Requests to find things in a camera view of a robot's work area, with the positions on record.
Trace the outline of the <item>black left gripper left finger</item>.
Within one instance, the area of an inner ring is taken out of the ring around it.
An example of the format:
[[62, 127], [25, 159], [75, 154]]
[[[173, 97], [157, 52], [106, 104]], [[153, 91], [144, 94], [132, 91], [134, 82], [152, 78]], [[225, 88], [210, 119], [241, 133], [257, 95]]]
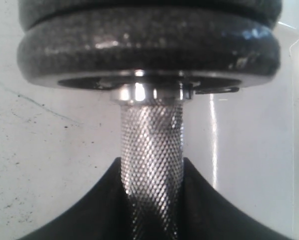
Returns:
[[128, 207], [115, 158], [101, 179], [77, 203], [24, 240], [129, 240]]

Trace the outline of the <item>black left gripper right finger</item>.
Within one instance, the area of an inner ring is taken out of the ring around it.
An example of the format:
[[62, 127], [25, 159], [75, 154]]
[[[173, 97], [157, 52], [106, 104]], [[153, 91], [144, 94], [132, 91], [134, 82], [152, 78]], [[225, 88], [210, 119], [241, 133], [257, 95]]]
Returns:
[[247, 215], [219, 192], [184, 158], [180, 207], [183, 240], [286, 240], [283, 235]]

